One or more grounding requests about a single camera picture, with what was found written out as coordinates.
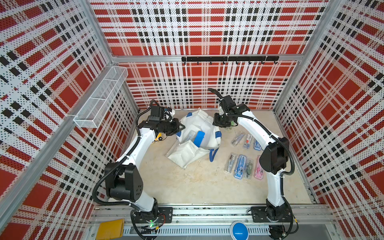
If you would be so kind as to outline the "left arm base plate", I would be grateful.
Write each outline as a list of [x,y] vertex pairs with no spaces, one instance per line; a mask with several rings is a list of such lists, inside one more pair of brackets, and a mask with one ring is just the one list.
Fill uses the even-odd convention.
[[155,207],[154,210],[150,212],[138,212],[133,210],[131,212],[131,219],[135,224],[149,224],[149,223],[160,223],[168,224],[172,222],[173,219],[172,207]]

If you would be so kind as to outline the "blue plastic pencil case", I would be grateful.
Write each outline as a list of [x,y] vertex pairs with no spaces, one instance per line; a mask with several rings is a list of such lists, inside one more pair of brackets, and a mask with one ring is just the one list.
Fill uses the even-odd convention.
[[200,148],[200,147],[201,147],[201,144],[202,144],[202,142],[203,142],[204,137],[205,137],[205,133],[202,132],[202,131],[198,131],[198,132],[197,132],[197,135],[196,135],[196,137],[195,137],[195,140],[194,140],[194,142],[193,142],[194,145],[195,145],[196,147]]

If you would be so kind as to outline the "clear compass case small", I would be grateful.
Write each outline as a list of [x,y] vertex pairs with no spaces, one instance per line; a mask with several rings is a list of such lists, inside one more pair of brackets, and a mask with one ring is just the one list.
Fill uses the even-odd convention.
[[234,153],[230,154],[230,157],[229,157],[229,159],[227,161],[227,165],[224,168],[224,172],[225,173],[227,173],[227,174],[231,174],[232,173],[237,158],[238,158],[238,155],[236,155]]

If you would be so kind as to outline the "clear case green refill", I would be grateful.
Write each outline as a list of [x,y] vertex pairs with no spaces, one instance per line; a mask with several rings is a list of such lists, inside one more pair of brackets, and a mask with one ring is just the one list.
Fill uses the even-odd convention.
[[254,160],[247,159],[246,160],[246,166],[245,166],[245,173],[244,176],[246,179],[251,179],[254,172]]

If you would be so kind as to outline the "clear case red accents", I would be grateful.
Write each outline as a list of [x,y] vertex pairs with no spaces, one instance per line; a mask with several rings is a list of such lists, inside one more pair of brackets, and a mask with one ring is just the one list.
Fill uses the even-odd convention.
[[245,138],[245,142],[243,144],[244,149],[249,149],[252,145],[253,136],[251,134],[247,134],[247,137]]

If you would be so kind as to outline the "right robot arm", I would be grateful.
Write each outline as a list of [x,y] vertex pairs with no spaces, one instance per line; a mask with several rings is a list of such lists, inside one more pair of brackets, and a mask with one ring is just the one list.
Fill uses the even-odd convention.
[[219,109],[223,111],[214,115],[213,125],[222,128],[230,127],[231,123],[241,125],[261,145],[263,153],[259,163],[267,174],[266,215],[268,220],[278,222],[286,213],[290,213],[292,217],[292,209],[284,193],[284,177],[291,176],[295,172],[289,140],[272,133],[245,104],[236,104],[231,96],[222,96],[215,89],[209,88],[208,91],[219,98]]

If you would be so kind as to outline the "pink compass set case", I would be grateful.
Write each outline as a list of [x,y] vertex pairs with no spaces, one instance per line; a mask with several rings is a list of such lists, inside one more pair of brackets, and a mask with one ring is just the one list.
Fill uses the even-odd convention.
[[254,178],[258,180],[262,180],[263,176],[264,176],[264,169],[261,167],[260,163],[258,163],[254,173]]

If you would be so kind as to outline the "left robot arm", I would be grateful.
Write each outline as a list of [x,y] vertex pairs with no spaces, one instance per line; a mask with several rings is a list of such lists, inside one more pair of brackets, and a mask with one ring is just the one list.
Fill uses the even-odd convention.
[[145,153],[159,134],[167,137],[180,133],[186,127],[174,118],[174,110],[162,107],[151,100],[146,109],[150,115],[140,121],[135,118],[137,135],[128,149],[114,163],[108,163],[105,174],[93,188],[93,201],[102,206],[125,205],[133,208],[133,216],[142,215],[148,221],[159,216],[158,202],[144,191],[144,182],[139,169]]

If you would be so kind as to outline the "clear compass case grey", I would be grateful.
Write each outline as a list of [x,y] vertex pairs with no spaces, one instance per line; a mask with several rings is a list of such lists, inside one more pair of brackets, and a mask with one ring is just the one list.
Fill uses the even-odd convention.
[[234,139],[231,141],[231,144],[236,147],[240,142],[241,140],[243,139],[243,137],[245,136],[244,133],[239,133],[238,135],[236,135],[234,137]]

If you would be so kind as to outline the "white canvas cartoon bag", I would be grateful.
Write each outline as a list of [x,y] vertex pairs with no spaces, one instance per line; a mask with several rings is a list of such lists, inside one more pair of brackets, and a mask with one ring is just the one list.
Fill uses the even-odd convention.
[[222,141],[222,132],[213,121],[201,109],[189,112],[180,120],[185,129],[176,134],[177,140],[166,157],[182,169],[205,156],[213,162]]

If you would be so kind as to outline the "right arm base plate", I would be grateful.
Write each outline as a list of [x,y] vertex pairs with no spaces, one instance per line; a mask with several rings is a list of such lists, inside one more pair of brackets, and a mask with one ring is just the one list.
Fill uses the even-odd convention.
[[251,216],[254,223],[290,223],[294,220],[288,207],[259,206],[251,207]]

